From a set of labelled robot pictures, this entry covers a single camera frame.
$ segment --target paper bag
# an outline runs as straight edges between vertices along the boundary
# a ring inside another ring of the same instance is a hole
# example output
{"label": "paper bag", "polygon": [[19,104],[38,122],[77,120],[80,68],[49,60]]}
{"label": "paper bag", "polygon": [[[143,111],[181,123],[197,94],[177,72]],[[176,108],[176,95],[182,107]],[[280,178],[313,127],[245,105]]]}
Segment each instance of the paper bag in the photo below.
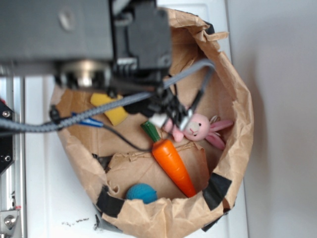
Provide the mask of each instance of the paper bag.
{"label": "paper bag", "polygon": [[[232,209],[243,179],[253,143],[253,109],[251,96],[217,40],[227,33],[209,35],[209,26],[192,14],[168,10],[172,32],[175,75],[195,61],[209,58],[216,72],[207,86],[197,112],[211,118],[234,121],[231,128],[221,131],[226,142],[219,151],[206,141],[197,143],[184,139],[175,143],[198,194],[186,198],[156,164],[150,153],[140,153],[105,129],[72,126],[59,132],[69,160],[91,201],[103,213],[102,218],[125,234],[140,238],[182,238],[199,228],[210,227]],[[202,69],[178,83],[179,100],[190,105],[206,73]],[[93,106],[91,94],[56,89],[61,116],[82,112]],[[110,124],[104,115],[95,119]],[[143,148],[151,140],[140,128],[147,118],[129,115],[115,129]],[[107,173],[92,156],[113,156]],[[146,182],[158,191],[159,199],[145,205],[141,200],[125,200],[134,183]]]}

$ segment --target yellow object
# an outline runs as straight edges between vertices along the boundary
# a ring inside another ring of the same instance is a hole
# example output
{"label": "yellow object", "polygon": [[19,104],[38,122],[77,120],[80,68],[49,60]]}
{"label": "yellow object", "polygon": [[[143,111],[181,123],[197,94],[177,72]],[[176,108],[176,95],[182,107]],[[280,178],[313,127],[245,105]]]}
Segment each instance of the yellow object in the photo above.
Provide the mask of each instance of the yellow object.
{"label": "yellow object", "polygon": [[[109,97],[107,94],[102,93],[94,93],[91,96],[90,103],[94,105],[95,107],[110,103],[113,101],[116,101],[118,99],[121,99],[122,96],[118,95],[116,99],[113,99]],[[125,111],[123,107],[117,107],[115,109],[111,109],[107,112],[105,112],[105,115],[110,120],[111,124],[116,126],[119,125],[121,122],[123,122],[127,117],[128,113]]]}

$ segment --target blue ball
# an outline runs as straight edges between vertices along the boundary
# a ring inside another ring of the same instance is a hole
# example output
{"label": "blue ball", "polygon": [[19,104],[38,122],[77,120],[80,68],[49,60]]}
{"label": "blue ball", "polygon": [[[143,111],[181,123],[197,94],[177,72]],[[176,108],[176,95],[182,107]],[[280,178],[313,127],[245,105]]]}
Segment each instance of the blue ball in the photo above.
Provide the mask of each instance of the blue ball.
{"label": "blue ball", "polygon": [[149,204],[158,199],[157,192],[148,184],[138,183],[130,187],[126,195],[127,199],[141,199],[145,204]]}

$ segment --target stuffed rabbit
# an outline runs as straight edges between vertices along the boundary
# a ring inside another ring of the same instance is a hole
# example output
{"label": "stuffed rabbit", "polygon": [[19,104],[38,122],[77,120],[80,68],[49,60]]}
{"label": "stuffed rabbit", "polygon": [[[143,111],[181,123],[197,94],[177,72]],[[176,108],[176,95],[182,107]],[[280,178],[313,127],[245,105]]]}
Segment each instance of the stuffed rabbit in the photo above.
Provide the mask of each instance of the stuffed rabbit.
{"label": "stuffed rabbit", "polygon": [[171,132],[176,142],[182,141],[184,136],[192,141],[206,139],[213,146],[220,150],[224,150],[225,144],[217,131],[233,125],[233,121],[217,121],[218,119],[219,117],[215,116],[209,121],[206,116],[195,113],[193,114],[184,131],[180,131],[176,126],[173,126],[171,120],[167,121],[163,129],[167,132]]}

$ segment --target toy carrot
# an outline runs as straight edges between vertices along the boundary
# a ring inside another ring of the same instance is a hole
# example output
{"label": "toy carrot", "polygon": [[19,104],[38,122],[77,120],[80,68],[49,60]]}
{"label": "toy carrot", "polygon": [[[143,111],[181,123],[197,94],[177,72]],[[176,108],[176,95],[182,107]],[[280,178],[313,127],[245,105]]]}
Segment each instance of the toy carrot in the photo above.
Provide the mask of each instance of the toy carrot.
{"label": "toy carrot", "polygon": [[141,127],[154,141],[152,154],[162,169],[187,197],[196,195],[186,167],[173,143],[161,139],[155,126],[149,121],[143,123]]}

